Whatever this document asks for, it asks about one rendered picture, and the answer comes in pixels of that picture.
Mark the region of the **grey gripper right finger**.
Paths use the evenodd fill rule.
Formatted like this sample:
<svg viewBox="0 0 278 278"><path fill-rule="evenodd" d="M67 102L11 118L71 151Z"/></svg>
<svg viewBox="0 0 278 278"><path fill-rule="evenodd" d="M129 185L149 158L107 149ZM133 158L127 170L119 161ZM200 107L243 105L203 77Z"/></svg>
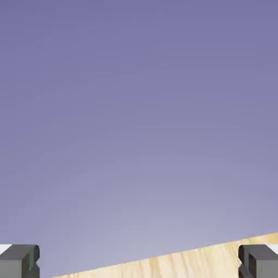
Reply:
<svg viewBox="0 0 278 278"><path fill-rule="evenodd" d="M240 245L238 278L278 278L278 244Z"/></svg>

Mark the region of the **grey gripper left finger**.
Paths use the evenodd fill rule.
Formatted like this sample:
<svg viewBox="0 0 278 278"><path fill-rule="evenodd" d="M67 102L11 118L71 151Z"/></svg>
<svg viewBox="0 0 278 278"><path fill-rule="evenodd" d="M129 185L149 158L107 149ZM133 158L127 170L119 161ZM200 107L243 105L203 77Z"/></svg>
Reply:
<svg viewBox="0 0 278 278"><path fill-rule="evenodd" d="M40 248L32 244L0 244L0 278L40 278Z"/></svg>

